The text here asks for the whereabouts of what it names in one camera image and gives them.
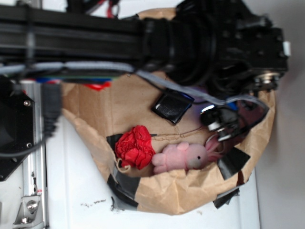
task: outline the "screw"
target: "screw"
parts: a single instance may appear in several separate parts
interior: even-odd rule
[[[26,100],[23,102],[23,105],[25,106],[31,106],[31,102],[29,100]]]

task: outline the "metal bracket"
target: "metal bracket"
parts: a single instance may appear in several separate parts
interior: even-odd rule
[[[2,209],[2,203],[0,202],[0,218],[1,218],[1,209]]]
[[[21,198],[21,205],[13,223],[13,228],[33,228],[43,224],[43,212],[40,196]]]

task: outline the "bolt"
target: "bolt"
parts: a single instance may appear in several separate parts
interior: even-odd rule
[[[23,102],[23,105],[25,106],[31,106],[31,102],[29,100],[26,100]]]
[[[277,37],[276,37],[276,40],[277,40],[278,42],[282,42],[282,41],[283,41],[283,37],[282,37],[282,36],[277,36]]]
[[[263,81],[263,84],[270,84],[271,83],[271,80],[264,80]]]
[[[257,52],[257,54],[258,54],[259,56],[264,56],[265,52],[264,52],[263,50],[260,50],[260,51]]]
[[[256,38],[257,38],[257,39],[261,39],[261,38],[262,38],[262,34],[259,32],[259,33],[256,35]]]
[[[243,35],[240,32],[238,32],[237,34],[235,34],[235,38],[236,39],[242,39]]]
[[[33,210],[36,207],[37,207],[37,203],[33,200],[31,200],[27,203],[27,209],[28,210]]]
[[[259,87],[259,86],[261,85],[261,81],[260,81],[259,78],[255,78],[255,79],[254,79],[254,82],[255,82],[255,86],[256,86],[256,87]]]
[[[286,57],[285,53],[283,51],[280,51],[278,54],[279,57],[284,58]]]
[[[29,217],[24,217],[24,218],[22,218],[22,219],[21,219],[21,223],[22,223],[22,224],[27,224],[27,223],[29,223]]]
[[[230,36],[229,31],[224,30],[224,31],[223,31],[223,37],[224,37],[224,38],[228,38],[229,36]]]

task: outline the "wall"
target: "wall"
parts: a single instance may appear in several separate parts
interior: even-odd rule
[[[290,71],[277,91],[270,143],[256,167],[262,229],[304,228],[305,218],[305,1],[247,0],[254,13],[268,13],[292,44]]]

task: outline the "black tape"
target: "black tape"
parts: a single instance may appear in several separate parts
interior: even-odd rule
[[[109,176],[107,181],[108,186],[113,192],[113,206],[117,209],[126,209],[126,210],[137,210],[138,203],[133,199],[129,198],[122,192],[122,187],[120,184],[117,184],[113,179],[112,175]]]
[[[139,183],[140,183],[140,177],[129,177],[119,171],[117,171],[115,175],[115,179],[119,183],[119,186],[117,187],[118,190],[122,193],[124,193],[126,196],[128,196],[131,199],[134,199],[135,193],[137,192]]]
[[[221,206],[223,206],[224,204],[229,204],[231,201],[231,198],[234,196],[238,196],[239,195],[239,188],[237,188],[236,190],[234,190],[233,192],[230,192],[229,194],[217,198],[215,201],[213,201],[214,206],[219,209]]]
[[[224,180],[227,180],[238,173],[250,159],[250,156],[243,151],[233,148],[229,153],[217,161],[218,167]]]
[[[106,138],[108,144],[110,145],[111,149],[114,151],[115,143],[122,137],[122,134],[112,135]]]

